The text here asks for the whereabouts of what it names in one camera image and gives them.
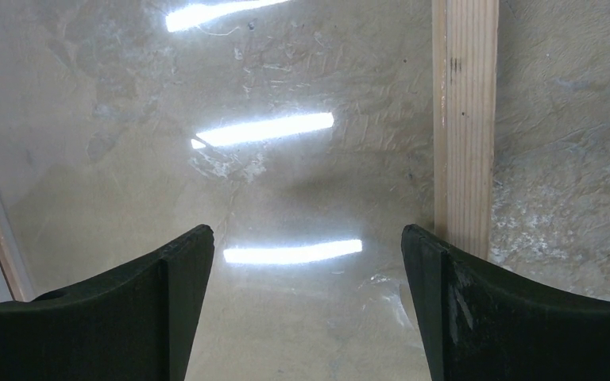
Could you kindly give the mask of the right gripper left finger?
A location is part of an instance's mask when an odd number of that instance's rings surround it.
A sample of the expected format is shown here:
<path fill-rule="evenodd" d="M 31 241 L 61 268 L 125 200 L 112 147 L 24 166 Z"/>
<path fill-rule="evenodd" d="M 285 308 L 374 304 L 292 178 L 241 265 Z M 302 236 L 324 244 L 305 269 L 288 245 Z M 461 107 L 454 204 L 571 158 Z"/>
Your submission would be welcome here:
<path fill-rule="evenodd" d="M 0 380 L 182 380 L 214 259 L 198 225 L 30 302 L 0 303 Z"/>

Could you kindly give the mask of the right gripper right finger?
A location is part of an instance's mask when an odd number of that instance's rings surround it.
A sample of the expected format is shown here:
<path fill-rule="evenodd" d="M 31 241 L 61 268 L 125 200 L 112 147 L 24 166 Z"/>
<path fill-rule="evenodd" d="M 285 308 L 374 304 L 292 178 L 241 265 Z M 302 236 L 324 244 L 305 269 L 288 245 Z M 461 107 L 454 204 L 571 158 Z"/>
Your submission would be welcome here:
<path fill-rule="evenodd" d="M 610 302 L 549 287 L 407 225 L 401 251 L 434 380 L 610 380 Z"/>

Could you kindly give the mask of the white wooden picture frame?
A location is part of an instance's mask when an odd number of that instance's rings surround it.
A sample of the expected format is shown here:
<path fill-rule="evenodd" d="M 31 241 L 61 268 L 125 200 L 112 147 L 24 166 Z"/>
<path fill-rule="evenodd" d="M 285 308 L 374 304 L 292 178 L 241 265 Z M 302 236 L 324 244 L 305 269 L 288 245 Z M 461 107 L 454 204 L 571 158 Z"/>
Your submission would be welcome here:
<path fill-rule="evenodd" d="M 400 221 L 486 256 L 495 1 L 0 1 L 17 296 L 204 223 L 242 253 Z"/>

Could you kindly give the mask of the clear glass pane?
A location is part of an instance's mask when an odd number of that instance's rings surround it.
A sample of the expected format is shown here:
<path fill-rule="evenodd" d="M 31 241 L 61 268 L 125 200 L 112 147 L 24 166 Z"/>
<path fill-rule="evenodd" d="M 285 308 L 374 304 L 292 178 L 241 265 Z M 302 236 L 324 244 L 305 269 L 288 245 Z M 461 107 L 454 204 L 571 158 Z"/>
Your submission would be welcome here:
<path fill-rule="evenodd" d="M 0 1 L 0 227 L 35 297 L 190 228 L 189 380 L 427 380 L 428 1 Z"/>

